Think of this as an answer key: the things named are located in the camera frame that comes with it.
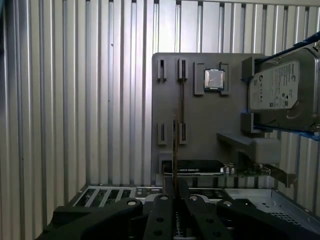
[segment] hard drive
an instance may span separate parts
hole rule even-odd
[[[319,58],[316,44],[255,64],[248,111],[255,126],[320,132]]]

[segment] cpu processor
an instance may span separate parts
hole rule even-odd
[[[221,91],[225,87],[225,71],[220,69],[204,70],[204,90]]]

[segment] hard drive label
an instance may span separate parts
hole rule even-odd
[[[252,110],[290,109],[298,99],[299,62],[291,61],[254,75],[249,84]]]

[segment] corrugated metal wall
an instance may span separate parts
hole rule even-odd
[[[0,239],[36,237],[85,182],[151,184],[154,53],[271,55],[320,30],[317,0],[228,2],[235,3],[6,1]],[[296,188],[279,189],[320,215],[318,143],[292,133],[272,137],[281,138],[281,167],[299,178]],[[259,179],[260,187],[273,185]]]

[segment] silver metal case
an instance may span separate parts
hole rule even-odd
[[[257,74],[293,61],[299,65],[297,101],[290,109],[253,109],[250,89],[251,85],[257,83],[254,83],[254,79],[250,81],[248,111],[257,113],[258,125],[293,131],[319,132],[320,53],[314,46],[313,43],[255,65]]]

